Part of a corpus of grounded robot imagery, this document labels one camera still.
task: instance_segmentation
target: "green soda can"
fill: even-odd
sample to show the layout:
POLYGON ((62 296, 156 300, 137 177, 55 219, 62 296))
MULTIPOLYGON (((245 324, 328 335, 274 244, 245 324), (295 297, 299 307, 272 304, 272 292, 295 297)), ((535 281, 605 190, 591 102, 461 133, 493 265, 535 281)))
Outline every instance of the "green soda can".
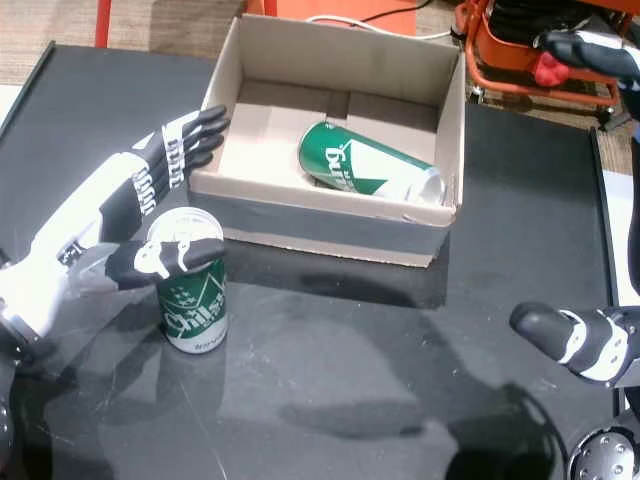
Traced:
MULTIPOLYGON (((147 240, 179 242, 218 238, 220 223, 198 208, 170 210, 149 228, 147 240)), ((216 348, 229 329, 222 259, 158 284, 163 329, 169 342, 187 353, 205 353, 216 348)))
POLYGON ((437 167, 329 122, 315 124, 302 137, 298 160, 312 177, 347 192, 444 201, 437 167))

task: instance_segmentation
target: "table surface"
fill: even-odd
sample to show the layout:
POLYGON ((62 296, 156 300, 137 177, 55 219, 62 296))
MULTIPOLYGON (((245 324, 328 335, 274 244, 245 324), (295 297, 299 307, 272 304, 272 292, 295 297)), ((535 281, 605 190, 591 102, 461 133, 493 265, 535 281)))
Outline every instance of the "table surface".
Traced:
MULTIPOLYGON (((0 141, 0 245, 23 256, 109 154, 197 108, 210 72, 57 47, 0 141)), ((572 446, 611 396, 507 319, 607 303, 593 165, 584 131, 470 105, 465 205, 428 270, 230 242, 230 332, 202 356, 163 339, 152 290, 67 302, 56 353, 12 390, 9 478, 562 478, 558 436, 572 446)))

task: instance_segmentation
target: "standing can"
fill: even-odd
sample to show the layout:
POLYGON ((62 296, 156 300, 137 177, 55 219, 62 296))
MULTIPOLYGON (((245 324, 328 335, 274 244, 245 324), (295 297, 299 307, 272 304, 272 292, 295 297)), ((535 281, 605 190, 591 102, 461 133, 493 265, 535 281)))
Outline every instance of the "standing can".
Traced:
MULTIPOLYGON (((156 242, 223 240, 220 223, 208 212, 192 207, 170 210, 149 228, 156 242)), ((224 340, 229 322, 222 259, 157 285, 163 329, 169 342, 187 353, 205 353, 224 340)))
POLYGON ((347 192, 441 205, 445 185, 437 167, 329 122, 302 137, 298 160, 314 178, 347 192))

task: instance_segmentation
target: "open cardboard box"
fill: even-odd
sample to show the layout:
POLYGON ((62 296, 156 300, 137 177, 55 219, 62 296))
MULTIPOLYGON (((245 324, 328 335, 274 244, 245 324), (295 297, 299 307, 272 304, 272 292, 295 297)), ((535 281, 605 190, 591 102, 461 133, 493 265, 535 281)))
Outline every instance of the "open cardboard box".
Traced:
POLYGON ((231 125, 191 176, 191 203, 227 238, 410 266, 437 255, 462 204, 464 58, 458 48, 352 28, 244 15, 234 20, 203 108, 231 125), (298 145, 329 120, 436 165, 443 205, 318 184, 298 145))

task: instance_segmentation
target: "robotic hand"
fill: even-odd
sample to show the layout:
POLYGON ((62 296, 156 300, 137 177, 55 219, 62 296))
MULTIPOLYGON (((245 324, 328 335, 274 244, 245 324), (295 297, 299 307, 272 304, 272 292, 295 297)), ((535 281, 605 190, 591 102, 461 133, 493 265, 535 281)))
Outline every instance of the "robotic hand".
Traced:
POLYGON ((112 155, 38 231, 24 260, 11 265, 0 252, 0 470, 11 450, 15 365, 41 351, 70 281, 84 292, 138 288, 223 255, 221 240, 192 241, 185 249, 130 238, 185 175, 211 161, 229 124, 225 112, 217 106, 189 113, 112 155))
MULTIPOLYGON (((640 120, 640 51, 620 37, 591 32, 550 32, 538 46, 575 68, 617 77, 630 115, 640 120)), ((629 229, 629 273, 640 292, 640 128, 632 140, 634 206, 629 229)), ((540 303, 518 305, 511 327, 578 377, 625 390, 631 409, 585 435, 567 466, 568 478, 640 478, 640 308, 609 307, 584 312, 554 310, 540 303)))

